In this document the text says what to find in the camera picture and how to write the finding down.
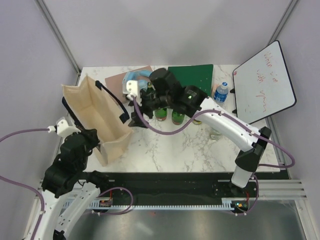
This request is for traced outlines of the brown cardboard sheet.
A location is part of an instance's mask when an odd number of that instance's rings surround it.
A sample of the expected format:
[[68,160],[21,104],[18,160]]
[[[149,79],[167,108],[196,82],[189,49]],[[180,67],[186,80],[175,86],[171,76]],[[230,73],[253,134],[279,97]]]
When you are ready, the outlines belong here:
[[122,92],[122,81],[127,72],[136,72],[136,71],[152,71],[151,66],[126,66],[120,67],[118,71],[115,71],[115,74],[105,78],[106,88],[109,89],[122,103],[126,103],[128,100],[125,98]]

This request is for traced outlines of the blue cap water bottle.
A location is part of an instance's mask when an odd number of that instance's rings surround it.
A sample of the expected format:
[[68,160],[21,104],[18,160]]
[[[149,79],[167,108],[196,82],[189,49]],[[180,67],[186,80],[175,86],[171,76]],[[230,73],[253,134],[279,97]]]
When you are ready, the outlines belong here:
[[219,105],[222,106],[229,94],[228,83],[223,82],[214,91],[213,99]]

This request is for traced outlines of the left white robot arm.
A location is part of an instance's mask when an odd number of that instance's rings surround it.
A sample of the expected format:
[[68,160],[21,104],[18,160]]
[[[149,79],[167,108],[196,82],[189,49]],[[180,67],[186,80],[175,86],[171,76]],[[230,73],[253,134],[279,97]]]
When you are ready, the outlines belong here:
[[[66,240],[90,203],[109,193],[110,185],[104,173],[85,171],[88,158],[99,143],[96,129],[82,129],[64,138],[60,153],[45,171],[41,184],[44,206],[38,211],[41,220],[32,223],[26,236],[28,240]],[[85,184],[62,212],[79,180],[84,180]]]

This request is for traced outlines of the green glass bottle yellow cap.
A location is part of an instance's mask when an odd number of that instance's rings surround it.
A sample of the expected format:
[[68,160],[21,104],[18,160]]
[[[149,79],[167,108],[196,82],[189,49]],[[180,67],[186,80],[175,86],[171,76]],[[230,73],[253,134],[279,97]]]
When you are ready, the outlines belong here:
[[209,138],[213,141],[213,142],[217,142],[218,140],[220,140],[222,138],[222,133],[219,132],[218,130],[216,130],[215,128],[211,128],[210,132],[209,132]]

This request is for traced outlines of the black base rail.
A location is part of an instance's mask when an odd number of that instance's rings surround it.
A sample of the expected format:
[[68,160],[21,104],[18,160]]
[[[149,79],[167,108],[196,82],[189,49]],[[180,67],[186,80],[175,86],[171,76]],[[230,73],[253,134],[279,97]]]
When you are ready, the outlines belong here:
[[229,173],[110,173],[84,172],[80,178],[101,187],[103,197],[117,205],[221,204],[223,198],[257,196],[257,183],[232,185]]

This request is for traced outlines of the light blue headphones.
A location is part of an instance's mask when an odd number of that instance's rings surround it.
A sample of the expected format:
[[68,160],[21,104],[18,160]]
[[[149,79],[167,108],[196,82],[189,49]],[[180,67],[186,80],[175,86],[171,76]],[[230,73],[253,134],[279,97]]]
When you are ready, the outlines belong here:
[[150,70],[135,70],[127,72],[122,80],[122,93],[128,94],[126,85],[128,81],[137,81],[140,90],[147,91],[149,77],[152,72]]

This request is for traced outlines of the small whiteboard with writing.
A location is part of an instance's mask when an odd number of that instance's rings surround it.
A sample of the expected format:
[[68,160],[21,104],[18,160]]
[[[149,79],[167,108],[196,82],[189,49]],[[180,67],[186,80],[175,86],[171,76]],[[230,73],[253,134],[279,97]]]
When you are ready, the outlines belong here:
[[233,70],[236,116],[252,124],[297,103],[281,44],[275,40]]

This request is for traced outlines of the green binder folder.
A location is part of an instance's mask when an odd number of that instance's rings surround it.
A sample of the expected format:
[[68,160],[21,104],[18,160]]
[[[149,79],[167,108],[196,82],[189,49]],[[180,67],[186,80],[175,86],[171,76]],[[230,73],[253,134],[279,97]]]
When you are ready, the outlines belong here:
[[196,86],[207,95],[212,94],[213,64],[169,66],[167,68],[183,87]]

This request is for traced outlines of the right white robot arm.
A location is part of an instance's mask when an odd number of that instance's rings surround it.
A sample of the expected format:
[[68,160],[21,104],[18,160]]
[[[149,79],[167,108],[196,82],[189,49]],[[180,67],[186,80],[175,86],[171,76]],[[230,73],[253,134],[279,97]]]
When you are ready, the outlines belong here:
[[157,109],[170,108],[214,128],[238,146],[240,152],[235,159],[235,170],[229,184],[229,191],[235,197],[247,191],[247,184],[256,172],[266,149],[271,130],[258,129],[243,122],[220,107],[203,90],[194,86],[182,86],[174,74],[165,68],[153,71],[149,80],[153,91],[141,90],[137,80],[122,82],[122,92],[133,103],[135,114],[142,124],[151,128],[143,115],[153,117]]

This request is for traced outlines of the beige canvas tote bag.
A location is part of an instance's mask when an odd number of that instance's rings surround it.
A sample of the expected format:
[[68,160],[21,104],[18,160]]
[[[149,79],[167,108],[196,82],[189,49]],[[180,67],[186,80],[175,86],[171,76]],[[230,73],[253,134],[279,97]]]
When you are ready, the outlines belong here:
[[76,125],[96,129],[99,145],[93,150],[102,166],[127,150],[133,130],[130,116],[120,100],[101,82],[86,76],[79,86],[62,86],[65,105]]

